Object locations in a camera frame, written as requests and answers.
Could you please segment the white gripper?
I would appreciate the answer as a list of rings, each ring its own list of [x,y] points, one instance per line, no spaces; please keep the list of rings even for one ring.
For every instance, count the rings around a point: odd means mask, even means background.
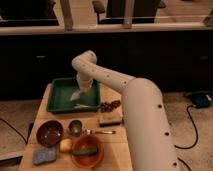
[[[80,75],[77,75],[76,79],[77,79],[77,83],[78,83],[78,86],[81,91],[88,92],[91,89],[92,84],[93,84],[92,78],[84,80]]]

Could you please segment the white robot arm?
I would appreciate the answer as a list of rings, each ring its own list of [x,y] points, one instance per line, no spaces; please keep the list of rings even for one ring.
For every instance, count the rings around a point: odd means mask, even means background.
[[[133,171],[181,171],[163,96],[155,83],[98,66],[93,51],[76,56],[71,65],[82,92],[97,80],[121,94]]]

